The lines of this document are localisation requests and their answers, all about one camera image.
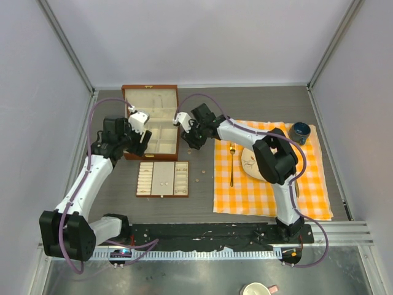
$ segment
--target wooden box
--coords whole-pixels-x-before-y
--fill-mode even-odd
[[[189,196],[188,162],[142,161],[139,164],[137,197]]]
[[[149,114],[146,129],[152,137],[143,157],[127,152],[128,160],[170,160],[177,161],[180,130],[172,120],[179,105],[176,85],[123,85],[123,97],[139,111]]]

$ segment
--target open jewelry box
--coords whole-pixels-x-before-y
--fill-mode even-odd
[[[180,131],[172,120],[179,105],[176,85],[123,85],[123,97],[139,111],[149,114],[146,129],[152,132],[145,155],[124,153],[128,160],[177,161]]]

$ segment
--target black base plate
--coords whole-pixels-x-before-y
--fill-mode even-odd
[[[270,244],[299,244],[299,235],[285,241],[278,226],[267,223],[133,224],[135,245],[160,239],[155,251],[271,250]],[[304,244],[314,243],[311,226],[300,230]]]

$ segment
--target mug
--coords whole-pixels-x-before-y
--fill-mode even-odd
[[[301,146],[306,143],[309,134],[311,133],[310,127],[303,122],[297,122],[289,129],[289,138]]]
[[[271,295],[277,291],[278,287],[276,285],[268,288],[261,283],[251,283],[242,288],[240,295]]]

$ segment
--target yellow checkered cloth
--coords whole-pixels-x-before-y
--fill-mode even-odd
[[[261,130],[280,128],[286,136],[292,124],[284,122],[263,123],[252,121],[238,121],[250,127]],[[324,167],[322,163],[321,146],[316,128],[311,127],[310,137],[302,146],[307,158],[307,168],[301,178],[297,180],[300,196],[298,204],[300,211],[314,219],[331,220],[333,213],[330,210],[327,194]],[[230,187],[231,154],[228,141],[216,140],[214,146],[214,212],[277,216],[276,202],[274,200],[271,184],[255,179],[244,172],[241,165],[243,147],[236,145],[233,158],[233,187]],[[299,151],[294,147],[299,159],[297,171],[300,172],[303,160]]]

